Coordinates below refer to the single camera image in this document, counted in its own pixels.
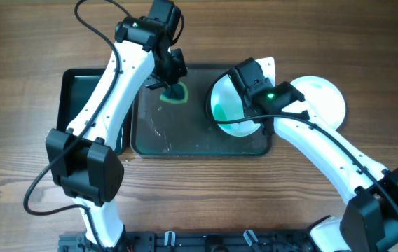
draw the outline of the wooden table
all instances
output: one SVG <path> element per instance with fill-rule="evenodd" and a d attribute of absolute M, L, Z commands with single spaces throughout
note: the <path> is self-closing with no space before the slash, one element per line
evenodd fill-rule
<path fill-rule="evenodd" d="M 150 4 L 125 5 L 136 16 Z M 178 3 L 178 46 L 188 62 L 273 56 L 277 81 L 324 77 L 348 105 L 341 134 L 373 159 L 398 167 L 398 1 Z M 113 38 L 122 13 L 106 4 L 81 15 Z M 107 45 L 81 26 L 71 5 L 0 7 L 0 251 L 54 251 L 58 235 L 84 230 L 79 210 L 47 217 L 23 210 L 23 195 L 48 163 L 61 77 L 103 67 Z M 304 228 L 345 205 L 328 180 L 278 136 L 260 158 L 150 159 L 127 150 L 116 197 L 130 231 Z M 71 200 L 47 175 L 32 208 Z"/>

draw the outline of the black tray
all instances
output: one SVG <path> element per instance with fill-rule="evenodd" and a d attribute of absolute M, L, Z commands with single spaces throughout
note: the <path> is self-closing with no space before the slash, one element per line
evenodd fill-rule
<path fill-rule="evenodd" d="M 188 88 L 188 102 L 160 100 L 164 89 L 144 87 L 135 97 L 130 146 L 141 156 L 260 156 L 272 146 L 261 128 L 244 137 L 231 136 L 205 115 L 205 97 L 212 84 L 232 65 L 190 64 L 181 82 Z"/>

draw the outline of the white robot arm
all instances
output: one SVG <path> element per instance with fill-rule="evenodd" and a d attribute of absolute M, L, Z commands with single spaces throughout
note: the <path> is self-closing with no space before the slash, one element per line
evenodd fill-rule
<path fill-rule="evenodd" d="M 335 130 L 345 117 L 345 102 L 333 84 L 307 76 L 274 87 L 274 66 L 273 58 L 248 59 L 224 74 L 214 84 L 210 106 L 212 112 L 220 106 L 228 120 L 212 120 L 231 124 L 221 128 L 237 137 L 262 124 L 267 134 L 275 132 L 297 147 L 330 180 L 348 207 L 344 218 L 329 217 L 310 229 L 321 251 L 388 250 L 398 242 L 398 218 L 390 213 L 384 192 L 394 195 L 391 204 L 398 204 L 398 169 L 390 172 Z"/>
<path fill-rule="evenodd" d="M 146 87 L 156 89 L 175 84 L 186 75 L 181 50 L 170 50 L 179 38 L 174 38 L 174 33 L 180 18 L 183 20 L 173 2 L 155 0 L 148 17 L 126 17 L 118 23 L 114 43 L 117 54 L 112 53 L 88 102 L 68 124 L 66 132 L 52 129 L 46 139 L 48 158 L 50 162 L 57 161 L 51 167 L 53 180 L 77 205 L 85 206 L 81 213 L 89 209 L 90 214 L 83 214 L 85 238 L 101 251 L 126 251 L 126 247 L 118 248 L 124 246 L 125 226 L 114 199 L 124 175 L 114 148 L 125 115 L 144 81 L 151 80 Z M 121 63 L 120 69 L 116 68 L 117 61 Z M 94 113 L 95 121 L 89 122 Z M 74 137 L 85 131 L 86 125 L 91 127 L 80 143 L 57 160 Z"/>

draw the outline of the black cable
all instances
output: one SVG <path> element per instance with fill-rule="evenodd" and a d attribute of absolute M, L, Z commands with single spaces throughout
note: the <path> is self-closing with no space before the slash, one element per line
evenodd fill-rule
<path fill-rule="evenodd" d="M 74 15 L 76 16 L 77 20 L 83 24 L 84 26 L 86 26 L 88 29 L 90 29 L 92 32 L 95 32 L 96 35 L 100 36 L 102 39 L 104 39 L 104 41 L 107 42 L 107 44 L 110 46 L 110 48 L 112 49 L 114 56 L 116 58 L 115 62 L 116 62 L 116 69 L 121 69 L 121 61 L 119 60 L 119 54 L 117 49 L 115 48 L 114 44 L 105 36 L 103 35 L 103 33 L 101 33 L 100 31 L 98 31 L 96 28 L 92 27 L 91 25 L 89 25 L 87 22 L 85 22 L 78 14 L 78 8 L 79 6 L 85 2 L 87 0 L 80 0 L 74 7 Z M 122 10 L 125 11 L 126 14 L 128 14 L 128 12 L 121 6 L 119 6 L 119 4 L 113 2 L 112 0 L 105 0 L 108 1 L 110 3 L 115 4 L 116 6 L 120 7 Z M 82 130 L 82 132 L 74 139 L 73 142 L 71 142 L 56 158 L 53 159 L 53 161 L 51 161 L 46 167 L 45 169 L 43 169 L 41 171 L 41 173 L 34 179 L 34 181 L 32 181 L 31 185 L 29 186 L 25 197 L 23 199 L 23 207 L 25 208 L 25 211 L 31 215 L 35 215 L 35 216 L 47 216 L 47 215 L 51 215 L 51 214 L 56 214 L 59 213 L 61 211 L 65 211 L 65 210 L 69 210 L 69 209 L 73 209 L 73 208 L 81 208 L 84 209 L 85 214 L 87 214 L 88 217 L 88 222 L 90 224 L 90 228 L 92 230 L 93 236 L 95 237 L 95 240 L 97 242 L 97 245 L 99 246 L 99 249 L 101 251 L 105 251 L 104 247 L 101 244 L 101 241 L 98 237 L 98 233 L 96 232 L 96 228 L 95 228 L 95 224 L 93 223 L 92 220 L 92 215 L 90 212 L 90 208 L 88 208 L 87 206 L 83 206 L 81 204 L 73 204 L 73 205 L 69 205 L 69 206 L 64 206 L 61 207 L 59 209 L 53 209 L 50 211 L 34 211 L 32 209 L 29 208 L 29 197 L 31 196 L 32 191 L 35 189 L 35 187 L 37 186 L 37 183 L 43 178 L 43 176 L 45 176 L 46 173 L 48 173 L 48 171 L 51 169 L 51 167 L 58 162 L 61 158 L 63 158 L 65 155 L 67 155 L 73 148 L 74 146 L 76 146 L 76 144 L 79 143 L 79 141 L 83 138 L 83 136 L 87 133 L 87 131 L 92 127 L 93 123 L 96 120 L 96 117 L 98 116 L 98 114 L 100 113 L 102 107 L 105 105 L 105 103 L 107 102 L 107 99 L 109 98 L 112 90 L 115 87 L 116 81 L 118 80 L 119 74 L 121 71 L 115 71 L 114 74 L 114 78 L 111 82 L 111 85 L 109 87 L 109 89 L 107 90 L 104 98 L 102 99 L 102 101 L 99 103 L 99 106 L 96 108 L 95 112 L 92 114 L 92 117 L 89 119 L 87 125 L 84 127 L 84 129 Z"/>
<path fill-rule="evenodd" d="M 128 16 L 128 17 L 132 17 L 132 15 L 126 10 L 126 9 L 124 9 L 124 7 L 122 7 L 119 3 L 117 3 L 117 2 L 115 2 L 115 1 L 113 1 L 113 0 L 105 0 L 105 1 L 107 1 L 107 2 L 109 2 L 109 3 L 111 3 L 111 4 L 113 4 L 114 6 L 116 6 L 116 7 L 118 7 L 118 8 L 120 8 L 124 13 L 126 13 L 126 15 Z"/>
<path fill-rule="evenodd" d="M 237 120 L 219 121 L 219 120 L 215 120 L 214 118 L 210 117 L 210 114 L 208 113 L 207 108 L 205 108 L 205 113 L 207 114 L 207 117 L 211 121 L 213 121 L 215 123 L 218 123 L 218 124 L 242 123 L 242 122 L 246 122 L 248 120 L 257 120 L 257 119 L 265 119 L 265 118 L 286 118 L 286 119 L 292 119 L 292 120 L 296 120 L 296 121 L 299 121 L 301 123 L 304 123 L 304 124 L 308 125 L 311 129 L 316 129 L 318 132 L 322 133 L 324 136 L 326 136 L 328 139 L 330 139 L 334 144 L 336 144 L 353 161 L 353 163 L 356 166 L 358 166 L 359 169 L 362 172 L 364 172 L 366 174 L 366 176 L 373 182 L 373 184 L 377 187 L 377 189 L 380 190 L 380 193 L 382 194 L 382 196 L 386 199 L 386 201 L 389 202 L 391 207 L 394 209 L 394 211 L 398 215 L 398 206 L 397 206 L 397 204 L 395 204 L 394 200 L 391 198 L 389 193 L 386 192 L 386 190 L 382 187 L 382 185 L 380 185 L 378 180 L 376 180 L 376 178 L 369 172 L 369 170 L 365 166 L 363 166 L 361 164 L 361 162 L 359 162 L 355 158 L 355 156 L 353 156 L 353 154 L 350 153 L 350 151 L 347 150 L 347 148 L 344 145 L 342 145 L 330 133 L 328 133 L 327 131 L 325 131 L 321 127 L 319 127 L 319 125 L 317 125 L 315 123 L 312 123 L 310 121 L 307 121 L 307 120 L 303 120 L 303 119 L 300 119 L 300 118 L 296 118 L 294 116 L 290 116 L 290 115 L 258 115 L 258 116 L 254 116 L 254 117 L 241 118 L 241 119 L 237 119 Z"/>
<path fill-rule="evenodd" d="M 171 42 L 171 46 L 175 45 L 177 43 L 177 41 L 180 38 L 180 35 L 182 34 L 183 30 L 184 30 L 184 25 L 185 25 L 185 18 L 183 14 L 180 14 L 180 19 L 182 19 L 182 26 L 180 27 L 180 31 L 177 34 L 177 37 L 175 39 L 172 40 Z"/>

